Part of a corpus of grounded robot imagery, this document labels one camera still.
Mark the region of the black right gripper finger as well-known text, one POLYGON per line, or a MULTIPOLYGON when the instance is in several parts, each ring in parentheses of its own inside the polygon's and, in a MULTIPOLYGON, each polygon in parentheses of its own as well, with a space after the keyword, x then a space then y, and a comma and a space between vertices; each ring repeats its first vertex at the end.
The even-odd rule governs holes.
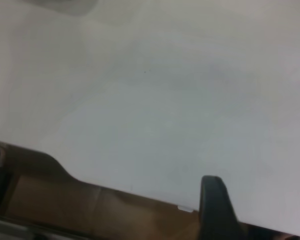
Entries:
POLYGON ((227 188, 218 176, 201 179, 199 240, 242 240, 243 229, 235 214, 227 188))

